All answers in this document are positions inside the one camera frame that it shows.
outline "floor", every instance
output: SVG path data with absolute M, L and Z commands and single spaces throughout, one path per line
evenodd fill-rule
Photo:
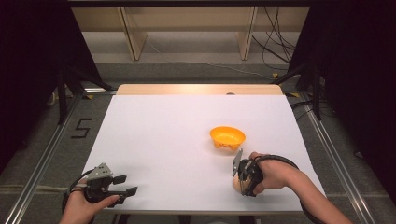
M 295 45 L 298 39 L 298 33 L 282 35 L 292 45 Z M 217 83 L 269 83 L 274 77 L 285 74 L 284 69 L 288 66 L 283 48 L 273 41 L 269 41 L 266 47 L 278 53 L 284 60 L 268 51 L 262 53 L 262 47 L 252 41 L 248 60 L 242 61 L 233 33 L 149 33 L 143 54 L 137 62 L 130 60 L 123 33 L 84 33 L 84 36 L 103 80 L 114 86 L 128 82 L 144 82 L 147 79 L 166 83 L 180 80 L 198 82 L 198 79 L 194 79 L 198 78 L 197 71 L 201 73 L 200 78 Z M 254 36 L 262 44 L 266 42 L 266 34 Z M 183 67 L 185 70 L 176 70 L 176 65 L 180 65 L 177 68 Z M 173 76 L 167 72 L 169 69 L 173 69 Z M 152 71 L 156 71 L 155 76 L 151 74 Z M 284 92 L 292 93 L 288 97 L 291 105 L 304 101 L 306 97 L 309 99 L 310 91 L 295 94 L 297 92 L 294 85 L 297 79 L 298 76 L 293 77 L 281 86 Z M 85 85 L 87 88 L 92 87 L 90 83 Z M 91 148 L 94 142 L 110 99 L 111 96 L 108 94 L 99 94 L 94 95 L 91 100 L 82 99 L 77 102 L 73 116 L 64 130 L 59 130 L 57 125 L 57 102 L 49 106 L 36 125 L 37 131 L 26 140 L 26 148 L 17 152 L 8 168 L 0 175 L 0 220 L 6 220 L 10 208 L 20 199 L 26 183 L 31 183 L 30 176 L 35 172 L 41 156 L 46 154 L 53 134 L 62 133 L 63 139 L 59 145 L 54 146 L 56 150 L 53 154 L 49 154 L 49 164 L 37 179 L 37 187 L 33 190 L 32 198 L 28 200 L 30 203 L 22 211 L 24 216 L 21 223 L 54 223 L 59 220 L 62 215 L 60 202 L 63 191 L 77 174 L 81 174 L 84 160 L 90 153 L 87 148 Z M 69 103 L 72 105 L 73 100 L 69 99 Z M 336 114 L 326 104 L 325 96 L 320 103 L 322 121 L 315 120 L 309 110 L 308 105 L 302 105 L 297 107 L 294 113 L 326 196 L 355 223 L 394 223 L 395 205 L 382 189 L 370 167 L 363 159 L 354 155 L 356 148 Z M 73 139 L 72 136 L 79 135 L 75 127 L 81 118 L 92 119 L 90 137 Z M 326 135 L 330 136 L 330 149 L 324 146 L 323 139 L 319 137 L 318 130 L 321 130 L 321 126 L 324 127 Z M 334 148 L 342 158 L 341 164 L 345 166 L 346 175 L 352 180 L 351 185 L 363 199 L 363 206 L 367 207 L 368 213 L 359 212 L 359 207 L 354 207 L 361 205 L 353 203 L 356 194 L 351 195 L 346 190 L 340 181 L 340 175 L 334 171 L 334 163 L 328 156 L 329 150 L 332 151 Z M 257 219 L 261 223 L 309 222 L 304 215 L 263 216 Z M 100 214 L 94 223 L 111 223 L 112 220 L 112 215 Z

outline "white table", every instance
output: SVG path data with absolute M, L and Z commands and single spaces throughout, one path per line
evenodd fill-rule
M 284 156 L 324 192 L 290 105 L 279 94 L 115 95 L 84 171 L 105 162 L 114 175 L 128 176 L 111 189 L 138 186 L 135 196 L 108 209 L 123 214 L 301 212 L 290 189 L 266 190 L 256 198 L 233 189 L 236 151 L 214 148 L 209 135 L 221 125 L 245 133 L 243 158 L 252 151 Z

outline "human hand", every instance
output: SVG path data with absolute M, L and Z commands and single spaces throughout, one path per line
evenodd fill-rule
M 119 195 L 112 195 L 98 203 L 90 203 L 85 199 L 82 188 L 76 187 L 75 191 L 69 195 L 60 224 L 89 223 L 96 213 L 115 203 L 119 197 Z
M 268 154 L 252 152 L 249 158 L 254 160 L 264 155 Z M 289 187 L 290 177 L 301 173 L 301 171 L 283 161 L 260 161 L 259 167 L 264 175 L 264 180 L 253 190 L 254 194 L 262 193 L 265 189 L 282 189 L 284 187 Z

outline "aluminum rail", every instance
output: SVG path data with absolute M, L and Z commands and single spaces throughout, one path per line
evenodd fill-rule
M 64 119 L 64 122 L 59 124 L 49 140 L 49 144 L 47 145 L 43 155 L 40 158 L 40 161 L 38 162 L 37 166 L 35 167 L 34 171 L 32 172 L 28 182 L 23 188 L 23 191 L 21 192 L 20 197 L 18 200 L 14 203 L 12 208 L 9 211 L 9 215 L 7 218 L 6 223 L 7 224 L 14 224 L 14 223 L 20 223 L 21 219 L 26 212 L 26 209 L 32 201 L 33 196 L 35 195 L 35 189 L 40 182 L 41 178 L 43 177 L 44 173 L 47 170 L 47 167 L 50 164 L 50 161 L 53 157 L 53 154 L 56 151 L 57 146 L 59 145 L 60 141 L 62 140 L 62 137 L 64 135 L 64 130 L 66 129 L 71 115 L 73 114 L 75 108 L 77 107 L 79 101 L 81 100 L 82 95 L 75 95 L 69 105 L 69 113 L 67 113 L 67 116 Z
M 303 101 L 308 101 L 309 97 L 305 92 L 301 92 Z M 338 175 L 338 178 L 341 181 L 341 184 L 346 191 L 346 195 L 348 196 L 350 202 L 352 203 L 353 208 L 355 209 L 356 214 L 358 215 L 361 223 L 364 224 L 374 224 L 375 220 L 373 215 L 370 213 L 369 207 L 367 206 L 366 201 L 361 196 L 358 188 L 356 187 L 353 179 L 351 178 L 347 168 L 345 167 L 341 157 L 339 156 L 334 144 L 332 143 L 332 139 L 327 134 L 323 123 L 320 120 L 317 120 L 316 116 L 312 113 L 312 108 L 310 105 L 305 106 L 305 110 L 307 111 L 308 117 L 310 118 L 318 137 L 323 144 L 325 151 L 332 163 L 332 166 L 335 172 Z

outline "black curtain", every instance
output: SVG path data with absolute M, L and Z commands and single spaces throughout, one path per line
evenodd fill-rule
M 353 2 L 329 60 L 326 92 L 396 204 L 396 3 Z
M 67 2 L 1 1 L 0 172 L 32 131 L 66 66 L 101 80 Z

